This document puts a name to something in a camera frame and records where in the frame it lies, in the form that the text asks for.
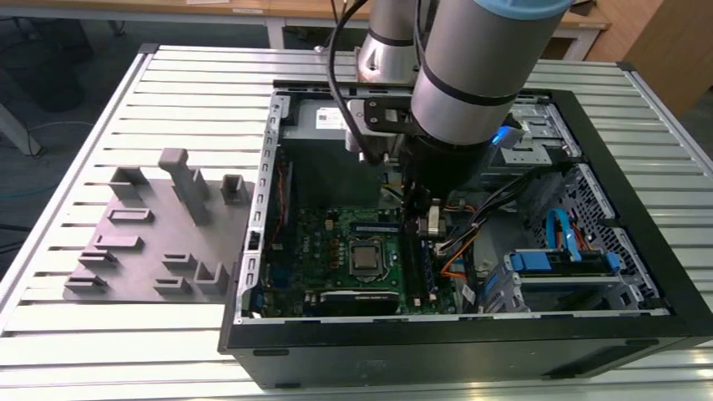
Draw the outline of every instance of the black plastic frame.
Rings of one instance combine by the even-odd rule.
[[[303,83],[319,86],[319,83]],[[713,338],[713,315],[691,281],[669,244],[653,222],[615,157],[601,140],[575,94],[560,90],[524,90],[521,95],[545,95],[560,111],[569,132],[615,208],[621,228],[629,233],[636,251],[665,296],[669,316],[577,317],[458,322],[363,322],[319,324],[234,325],[235,299],[228,300],[219,351],[236,355],[247,350],[284,350],[348,346],[410,344],[540,342],[552,340],[617,339],[632,347],[656,344],[688,348]]]

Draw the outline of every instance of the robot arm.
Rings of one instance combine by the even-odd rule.
[[[375,1],[370,36],[358,57],[359,77],[367,82],[410,83],[418,65],[415,7],[422,2]],[[472,177],[572,2],[440,2],[407,110],[416,135],[402,141],[399,156],[408,179],[434,198],[444,199]],[[362,131],[351,131],[348,149],[359,151],[358,140],[368,142]]]

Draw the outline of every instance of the metal sheet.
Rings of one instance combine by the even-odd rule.
[[[352,59],[348,53],[340,56],[340,80],[355,79]],[[324,80],[320,56],[307,50],[167,46],[156,60],[144,57],[134,65],[126,90],[99,124],[96,144],[58,191],[58,209],[38,223],[10,273],[22,274],[18,286],[2,294],[12,301],[0,315],[0,323],[7,322],[2,399],[709,399],[713,343],[655,355],[589,380],[264,392],[215,350],[220,305],[64,302],[63,280],[112,198],[104,183],[114,166],[142,164],[150,178],[167,178],[152,165],[162,147],[183,146],[191,150],[190,164],[206,166],[207,179],[231,173],[255,180],[274,79]],[[673,131],[679,128],[652,107],[651,95],[612,63],[541,62],[528,86],[577,94],[696,286],[713,302],[713,184],[703,159],[680,145],[687,134]]]

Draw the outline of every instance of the floor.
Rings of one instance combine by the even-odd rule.
[[[76,66],[79,79],[86,89],[86,101],[79,108],[66,113],[46,113],[0,71],[0,102],[31,129],[59,121],[80,123],[96,121],[143,43],[268,47],[267,29],[255,25],[127,23],[126,35],[119,38],[114,37],[106,22],[86,21],[83,25],[95,50],[95,57],[90,62]],[[287,30],[286,45],[288,48],[311,49],[324,42],[328,34],[330,31],[326,29],[308,32],[296,29]],[[0,48],[20,39],[22,36],[14,24],[0,21]],[[343,48],[354,48],[363,40],[364,31],[348,32]],[[711,134],[713,93],[703,97],[699,105],[683,118],[683,124],[709,155],[713,155],[713,135]],[[90,130],[91,127],[87,124],[75,123],[56,124],[32,130],[32,136],[44,147],[43,156],[39,158],[23,156],[0,135],[0,171],[3,172],[0,224],[34,226],[51,198],[54,187],[63,178]],[[24,235],[22,232],[0,231],[0,276],[18,253],[18,251],[3,253],[3,244],[22,241]]]

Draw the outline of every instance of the wire bundle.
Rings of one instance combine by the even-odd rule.
[[[442,246],[442,251],[448,251],[459,243],[463,244],[459,250],[456,251],[455,255],[452,256],[451,260],[446,263],[444,268],[442,269],[442,276],[465,279],[465,275],[460,273],[450,272],[450,269],[456,259],[459,259],[459,257],[464,254],[464,252],[468,250],[472,243],[475,242],[479,236],[480,227],[488,221],[488,217],[491,213],[496,211],[501,206],[507,205],[508,203],[511,203],[512,201],[517,199],[517,197],[520,196],[520,194],[523,193],[523,191],[525,190],[527,186],[529,185],[531,181],[535,178],[537,178],[543,174],[552,173],[555,171],[563,171],[568,169],[571,166],[572,166],[571,162],[564,162],[552,166],[536,167],[532,170],[529,170],[524,175],[521,175],[515,180],[512,180],[503,187],[500,187],[491,194],[488,199],[485,199],[485,201],[483,202],[483,205],[480,206],[480,208],[472,214],[472,217],[468,220],[468,224],[465,225],[465,230],[462,229],[463,232],[460,234],[455,232],[454,233],[455,236],[452,236],[452,238],[447,240],[444,242],[444,245]]]

